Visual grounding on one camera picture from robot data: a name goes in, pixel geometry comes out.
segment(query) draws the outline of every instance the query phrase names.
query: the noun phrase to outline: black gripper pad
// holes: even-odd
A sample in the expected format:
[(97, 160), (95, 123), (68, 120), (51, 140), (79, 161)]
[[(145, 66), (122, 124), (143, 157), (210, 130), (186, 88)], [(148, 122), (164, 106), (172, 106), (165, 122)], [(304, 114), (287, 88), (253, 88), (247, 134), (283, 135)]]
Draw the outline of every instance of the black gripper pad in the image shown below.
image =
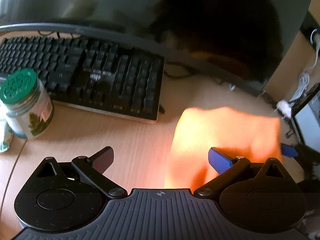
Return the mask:
[(261, 234), (229, 222), (211, 200), (193, 197), (187, 189), (134, 189), (111, 200), (90, 224), (67, 233), (46, 234), (25, 228), (15, 240), (306, 240), (291, 229)]

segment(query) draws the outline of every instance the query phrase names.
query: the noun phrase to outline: wooden desk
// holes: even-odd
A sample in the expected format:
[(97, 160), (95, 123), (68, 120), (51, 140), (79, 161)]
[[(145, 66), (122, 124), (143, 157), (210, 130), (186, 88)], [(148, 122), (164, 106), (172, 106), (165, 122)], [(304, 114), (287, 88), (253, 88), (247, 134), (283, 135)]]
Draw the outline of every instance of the wooden desk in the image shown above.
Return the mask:
[[(162, 188), (167, 154), (184, 109), (230, 106), (250, 114), (277, 116), (262, 98), (239, 89), (230, 91), (227, 84), (219, 86), (213, 79), (200, 75), (183, 80), (164, 77), (161, 104), (166, 113), (159, 115), (156, 124), (55, 105), (52, 123), (41, 137), (26, 142), (12, 172), (0, 217), (0, 239), (8, 240), (21, 230), (14, 213), (14, 199), (44, 157), (54, 156), (58, 162), (66, 162), (112, 146), (115, 160), (105, 176), (128, 192), (134, 187)], [(288, 130), (284, 123), (282, 141), (293, 143), (294, 137), (288, 140), (284, 136)], [(15, 138), (11, 147), (18, 148), (19, 143)], [(284, 164), (296, 181), (302, 180), (303, 171), (294, 159), (285, 158)]]

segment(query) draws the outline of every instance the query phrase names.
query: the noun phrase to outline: screen bezel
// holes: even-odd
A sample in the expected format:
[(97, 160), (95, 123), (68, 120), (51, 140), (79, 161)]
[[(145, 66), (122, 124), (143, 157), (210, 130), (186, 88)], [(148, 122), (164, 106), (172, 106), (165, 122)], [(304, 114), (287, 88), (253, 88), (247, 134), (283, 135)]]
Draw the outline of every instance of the screen bezel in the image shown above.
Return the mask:
[(294, 131), (297, 135), (299, 143), (305, 145), (305, 141), (302, 136), (302, 132), (299, 128), (298, 122), (296, 120), (296, 115), (315, 97), (315, 95), (320, 91), (320, 84), (317, 86), (317, 88), (307, 96), (307, 98), (303, 101), (303, 103), (297, 108), (297, 110), (294, 111), (292, 117), (291, 117), (291, 123), (293, 125)]
[(126, 44), (163, 56), (166, 58), (167, 62), (170, 62), (171, 64), (190, 66), (199, 70), (202, 74), (217, 77), (225, 82), (236, 85), (245, 92), (256, 97), (260, 95), (263, 90), (263, 87), (261, 88), (261, 90), (254, 88), (248, 84), (248, 81), (243, 80), (242, 78), (231, 74), (230, 72), (212, 63), (192, 57), (187, 51), (171, 49), (166, 47), (164, 44), (159, 44), (155, 41), (135, 37), (126, 33), (118, 33), (107, 29), (100, 29), (82, 25), (60, 23), (22, 23), (0, 26), (0, 32), (9, 31), (53, 31), (79, 34), (103, 40), (111, 40), (120, 44)]

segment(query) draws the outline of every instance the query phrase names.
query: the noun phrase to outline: black keyboard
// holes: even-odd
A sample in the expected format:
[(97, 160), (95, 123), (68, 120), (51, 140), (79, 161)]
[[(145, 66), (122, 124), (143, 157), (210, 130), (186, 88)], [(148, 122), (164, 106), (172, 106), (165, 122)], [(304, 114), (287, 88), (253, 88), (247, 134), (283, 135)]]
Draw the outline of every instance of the black keyboard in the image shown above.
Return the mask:
[(124, 118), (157, 120), (164, 58), (111, 41), (52, 37), (5, 38), (0, 79), (34, 69), (62, 104)]

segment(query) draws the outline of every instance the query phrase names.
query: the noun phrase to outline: metal screw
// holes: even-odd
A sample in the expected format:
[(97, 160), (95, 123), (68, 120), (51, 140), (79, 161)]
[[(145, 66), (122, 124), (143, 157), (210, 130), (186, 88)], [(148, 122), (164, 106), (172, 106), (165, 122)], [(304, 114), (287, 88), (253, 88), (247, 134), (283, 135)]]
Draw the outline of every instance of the metal screw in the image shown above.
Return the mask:
[(207, 188), (207, 187), (201, 187), (201, 188), (197, 189), (197, 193), (200, 196), (204, 196), (204, 197), (211, 195), (212, 192), (213, 192), (212, 189)]
[(124, 193), (124, 189), (120, 187), (115, 187), (109, 190), (109, 194), (113, 196), (121, 196)]

